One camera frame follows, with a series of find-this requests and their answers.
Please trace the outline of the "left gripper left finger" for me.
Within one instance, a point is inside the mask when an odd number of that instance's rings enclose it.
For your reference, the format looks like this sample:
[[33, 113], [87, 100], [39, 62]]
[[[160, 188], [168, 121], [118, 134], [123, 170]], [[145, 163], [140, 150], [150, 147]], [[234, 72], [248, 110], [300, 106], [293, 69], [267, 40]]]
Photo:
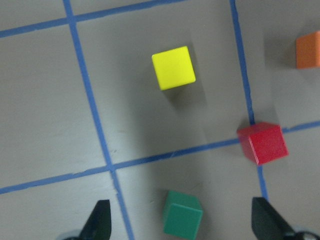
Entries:
[[79, 234], [81, 240], [109, 240], [112, 233], [109, 200], [99, 200]]

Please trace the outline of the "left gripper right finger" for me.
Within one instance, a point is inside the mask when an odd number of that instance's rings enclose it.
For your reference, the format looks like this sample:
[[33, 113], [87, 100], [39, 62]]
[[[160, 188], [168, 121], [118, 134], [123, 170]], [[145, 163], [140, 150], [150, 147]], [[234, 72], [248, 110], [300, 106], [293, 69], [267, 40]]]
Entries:
[[252, 198], [251, 228], [257, 240], [294, 240], [297, 234], [264, 197]]

